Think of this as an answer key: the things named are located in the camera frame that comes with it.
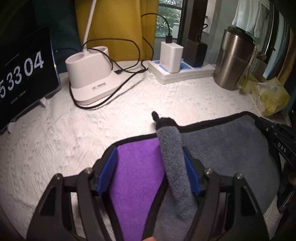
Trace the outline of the operator finger at bottom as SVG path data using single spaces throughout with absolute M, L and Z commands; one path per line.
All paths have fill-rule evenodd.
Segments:
M 143 241 L 157 241 L 155 237 L 145 238 Z

